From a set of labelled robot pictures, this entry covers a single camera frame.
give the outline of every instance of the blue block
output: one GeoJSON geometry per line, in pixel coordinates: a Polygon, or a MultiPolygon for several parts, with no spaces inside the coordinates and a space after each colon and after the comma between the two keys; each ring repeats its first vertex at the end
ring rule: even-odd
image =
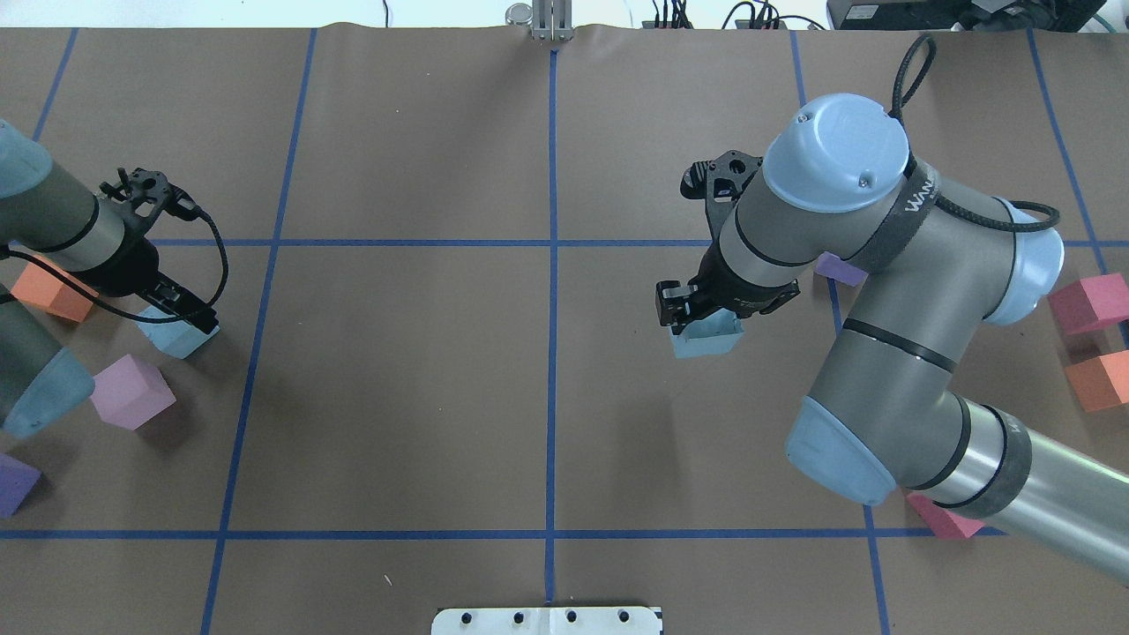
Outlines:
{"type": "MultiPolygon", "coordinates": [[[[149,306],[141,313],[138,313],[138,315],[142,318],[170,318],[169,314],[156,306],[149,306]]],[[[149,338],[149,341],[157,347],[157,350],[177,359],[184,359],[219,332],[219,325],[217,325],[212,329],[212,332],[204,334],[200,329],[183,320],[167,324],[149,324],[146,322],[138,322],[137,324],[141,329],[141,332],[145,333],[145,337],[149,338]]]]}
{"type": "Polygon", "coordinates": [[[679,359],[725,355],[733,350],[743,334],[745,329],[737,314],[721,308],[704,320],[692,322],[680,336],[671,332],[671,343],[674,345],[674,356],[679,359]]]}
{"type": "Polygon", "coordinates": [[[0,454],[0,519],[10,519],[40,480],[40,470],[0,454]]]}

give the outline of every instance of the white label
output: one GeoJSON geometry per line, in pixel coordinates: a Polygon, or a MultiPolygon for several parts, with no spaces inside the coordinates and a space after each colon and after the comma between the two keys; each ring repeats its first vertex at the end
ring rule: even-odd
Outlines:
{"type": "Polygon", "coordinates": [[[878,12],[877,5],[855,5],[847,11],[848,20],[868,20],[878,12]]]}

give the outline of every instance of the blue plastic cap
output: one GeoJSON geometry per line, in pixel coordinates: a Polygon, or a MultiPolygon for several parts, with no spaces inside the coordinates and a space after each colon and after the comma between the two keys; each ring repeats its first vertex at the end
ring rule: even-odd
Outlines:
{"type": "Polygon", "coordinates": [[[16,400],[3,429],[27,438],[70,412],[94,393],[94,377],[70,350],[62,348],[16,400]]]}
{"type": "MultiPolygon", "coordinates": [[[[172,315],[156,306],[148,306],[138,315],[142,318],[172,318],[172,315]]],[[[184,321],[166,322],[164,324],[138,322],[137,325],[145,333],[145,337],[157,347],[157,350],[177,359],[184,359],[189,355],[192,355],[195,349],[203,346],[205,341],[212,339],[219,332],[218,325],[210,333],[204,333],[184,321]]]]}
{"type": "MultiPolygon", "coordinates": [[[[997,198],[1007,206],[1014,223],[1034,223],[1031,215],[1017,209],[1010,202],[997,198]]],[[[1054,280],[1062,271],[1062,237],[1054,229],[1015,234],[1015,259],[1012,262],[1012,281],[1007,285],[1004,299],[984,318],[989,324],[1014,324],[1024,319],[1039,304],[1039,298],[1051,292],[1054,280]]]]}
{"type": "Polygon", "coordinates": [[[898,485],[855,433],[811,397],[804,398],[785,452],[812,480],[856,503],[878,505],[898,485]]]}
{"type": "Polygon", "coordinates": [[[0,199],[38,185],[51,172],[47,150],[0,119],[0,199]]]}
{"type": "Polygon", "coordinates": [[[741,336],[745,334],[737,314],[721,308],[709,318],[691,322],[682,334],[671,332],[674,357],[686,359],[702,355],[725,355],[733,350],[741,336]]]}
{"type": "Polygon", "coordinates": [[[840,93],[799,110],[764,155],[764,181],[786,202],[838,214],[882,200],[901,182],[910,142],[875,101],[840,93]]]}

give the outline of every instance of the black band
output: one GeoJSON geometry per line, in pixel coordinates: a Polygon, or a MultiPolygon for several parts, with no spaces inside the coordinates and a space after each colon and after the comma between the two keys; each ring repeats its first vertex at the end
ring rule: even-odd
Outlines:
{"type": "Polygon", "coordinates": [[[995,408],[988,408],[1004,428],[1004,455],[996,473],[983,489],[963,503],[940,504],[966,519],[986,519],[998,514],[1015,501],[1031,475],[1031,435],[1018,419],[995,408]]]}
{"type": "Polygon", "coordinates": [[[745,246],[749,249],[749,251],[753,252],[753,254],[756,255],[756,258],[763,260],[764,262],[768,262],[770,264],[776,264],[777,267],[804,267],[808,262],[811,262],[811,261],[807,261],[807,262],[787,262],[787,261],[784,261],[784,260],[777,260],[777,259],[772,258],[771,255],[768,255],[768,254],[763,253],[761,250],[759,250],[755,246],[753,246],[753,243],[749,240],[747,236],[745,236],[745,230],[741,228],[741,215],[739,214],[736,216],[736,218],[733,219],[733,225],[734,225],[734,227],[737,228],[737,235],[741,236],[741,242],[745,243],[745,246]]]}
{"type": "Polygon", "coordinates": [[[953,362],[948,357],[945,357],[931,348],[921,346],[913,340],[908,340],[898,333],[892,333],[885,329],[875,327],[874,324],[867,324],[866,322],[860,322],[854,318],[848,318],[847,321],[843,322],[843,329],[861,333],[868,338],[874,338],[883,343],[889,343],[894,348],[900,348],[913,357],[920,357],[934,366],[937,366],[942,371],[952,373],[956,369],[956,362],[953,362]]]}
{"type": "Polygon", "coordinates": [[[969,412],[969,405],[965,403],[964,398],[960,394],[954,394],[956,402],[961,405],[961,440],[956,442],[956,450],[953,451],[953,455],[948,459],[948,463],[945,464],[944,469],[937,472],[937,476],[922,482],[921,485],[916,485],[908,489],[921,490],[929,489],[930,487],[937,487],[946,478],[952,476],[956,471],[956,466],[961,464],[964,459],[964,453],[969,450],[969,440],[972,438],[972,415],[969,412]]]}
{"type": "Polygon", "coordinates": [[[78,234],[75,234],[73,236],[71,236],[69,241],[64,243],[59,243],[53,247],[36,249],[35,251],[40,253],[55,253],[63,251],[64,249],[75,245],[79,241],[85,238],[86,235],[89,234],[91,229],[94,229],[94,224],[98,221],[98,199],[94,194],[90,194],[90,200],[94,201],[94,211],[90,214],[90,219],[86,221],[86,226],[79,229],[78,234]]]}
{"type": "Polygon", "coordinates": [[[937,171],[919,162],[870,240],[847,262],[870,273],[885,269],[917,235],[937,202],[938,190],[937,171]]]}

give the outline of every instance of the light purple cube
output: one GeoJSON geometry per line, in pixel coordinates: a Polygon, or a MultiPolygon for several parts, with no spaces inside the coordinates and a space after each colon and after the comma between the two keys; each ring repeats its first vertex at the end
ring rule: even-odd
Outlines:
{"type": "Polygon", "coordinates": [[[176,398],[156,366],[126,355],[94,376],[90,401],[103,421],[135,430],[176,398]]]}
{"type": "Polygon", "coordinates": [[[40,470],[0,454],[0,519],[10,519],[16,513],[37,480],[40,470]]]}
{"type": "Polygon", "coordinates": [[[866,271],[854,264],[847,264],[838,255],[826,251],[815,261],[815,272],[824,278],[839,280],[852,287],[857,287],[866,280],[866,271]]]}

